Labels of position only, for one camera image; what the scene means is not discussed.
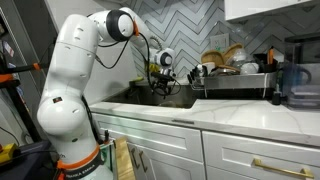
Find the wall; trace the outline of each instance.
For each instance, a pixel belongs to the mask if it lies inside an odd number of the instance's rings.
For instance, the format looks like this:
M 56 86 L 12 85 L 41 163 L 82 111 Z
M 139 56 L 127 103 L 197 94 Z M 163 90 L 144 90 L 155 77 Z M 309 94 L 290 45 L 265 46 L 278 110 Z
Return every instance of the wall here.
M 320 5 L 238 24 L 225 21 L 223 0 L 131 0 L 123 6 L 132 8 L 165 46 L 176 51 L 175 72 L 180 77 L 211 49 L 210 36 L 229 33 L 230 45 L 242 43 L 250 54 L 266 52 L 272 45 L 281 57 L 285 37 L 320 31 Z M 135 49 L 132 51 L 137 72 L 144 75 L 142 58 Z
M 70 14 L 88 14 L 105 9 L 119 9 L 121 6 L 101 0 L 47 0 L 55 20 L 57 29 L 60 29 L 64 20 Z M 99 48 L 97 55 L 106 66 L 111 66 L 120 54 L 124 43 L 110 48 Z M 126 48 L 118 65 L 112 69 L 104 69 L 97 62 L 94 63 L 91 78 L 85 89 L 85 96 L 89 104 L 123 90 L 129 86 L 129 81 L 136 78 L 136 69 L 130 48 Z

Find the white tile wall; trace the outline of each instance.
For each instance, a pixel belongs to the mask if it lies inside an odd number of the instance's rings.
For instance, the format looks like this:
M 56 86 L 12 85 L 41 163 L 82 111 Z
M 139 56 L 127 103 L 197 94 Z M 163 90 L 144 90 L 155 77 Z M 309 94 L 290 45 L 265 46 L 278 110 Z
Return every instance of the white tile wall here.
M 273 45 L 284 52 L 285 37 L 320 31 L 320 5 L 296 8 L 273 16 L 259 16 L 241 24 L 225 21 L 223 0 L 131 0 L 132 8 L 165 46 L 177 53 L 175 72 L 185 76 L 210 49 L 210 36 L 229 33 L 230 44 L 240 42 L 250 54 Z M 144 75 L 141 55 L 132 48 L 139 75 Z

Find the metal rack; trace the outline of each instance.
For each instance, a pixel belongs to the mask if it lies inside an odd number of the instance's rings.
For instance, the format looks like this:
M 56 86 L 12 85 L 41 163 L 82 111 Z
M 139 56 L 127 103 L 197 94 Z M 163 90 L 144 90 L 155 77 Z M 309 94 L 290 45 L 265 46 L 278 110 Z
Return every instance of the metal rack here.
M 259 73 L 250 75 L 198 77 L 191 84 L 194 91 L 204 91 L 207 98 L 208 90 L 267 89 L 275 88 L 277 73 Z

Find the gold drawer handle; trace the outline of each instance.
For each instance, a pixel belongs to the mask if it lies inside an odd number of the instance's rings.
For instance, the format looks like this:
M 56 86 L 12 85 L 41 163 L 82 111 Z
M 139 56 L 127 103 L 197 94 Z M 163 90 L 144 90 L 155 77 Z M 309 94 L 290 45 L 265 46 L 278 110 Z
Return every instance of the gold drawer handle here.
M 311 178 L 314 179 L 314 175 L 312 174 L 312 172 L 308 169 L 301 169 L 300 173 L 298 172 L 294 172 L 294 171 L 289 171 L 289 170 L 285 170 L 285 169 L 279 169 L 279 168 L 275 168 L 275 167 L 271 167 L 271 166 L 267 166 L 262 164 L 262 161 L 260 159 L 253 159 L 253 164 L 257 167 L 262 167 L 264 169 L 268 169 L 268 170 L 273 170 L 273 171 L 278 171 L 278 172 L 282 172 L 282 173 L 286 173 L 286 174 L 290 174 L 290 175 L 294 175 L 294 176 L 298 176 L 298 177 L 303 177 L 303 178 Z

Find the kitchen counter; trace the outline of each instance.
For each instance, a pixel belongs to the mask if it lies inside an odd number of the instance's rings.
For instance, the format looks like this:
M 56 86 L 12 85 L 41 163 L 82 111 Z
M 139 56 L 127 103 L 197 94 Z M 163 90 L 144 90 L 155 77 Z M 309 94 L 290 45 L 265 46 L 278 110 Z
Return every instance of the kitchen counter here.
M 93 113 L 320 146 L 320 113 L 292 111 L 265 100 L 197 100 L 191 109 L 100 102 Z

